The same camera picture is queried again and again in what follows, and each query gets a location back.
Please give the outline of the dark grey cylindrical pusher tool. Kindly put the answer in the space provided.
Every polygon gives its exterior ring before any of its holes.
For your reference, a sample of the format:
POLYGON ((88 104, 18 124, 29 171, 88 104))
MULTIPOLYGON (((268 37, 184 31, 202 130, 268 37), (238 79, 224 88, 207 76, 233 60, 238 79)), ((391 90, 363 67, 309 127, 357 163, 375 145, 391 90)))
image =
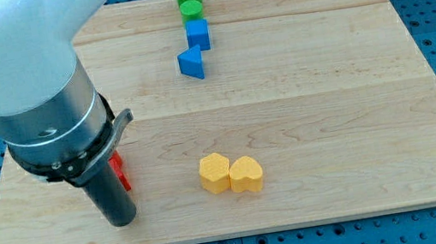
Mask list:
POLYGON ((134 201, 109 164, 104 165, 82 189, 114 227, 126 226, 136 217, 134 201))

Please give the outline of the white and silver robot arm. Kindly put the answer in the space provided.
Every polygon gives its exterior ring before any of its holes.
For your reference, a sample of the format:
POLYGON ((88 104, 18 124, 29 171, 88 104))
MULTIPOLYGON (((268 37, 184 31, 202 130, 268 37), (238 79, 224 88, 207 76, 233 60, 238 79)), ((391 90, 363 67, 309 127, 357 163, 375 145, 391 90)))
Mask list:
POLYGON ((108 222, 137 212, 109 164, 130 110, 114 114, 75 52, 106 0, 0 0, 0 138, 24 170, 83 189, 108 222))

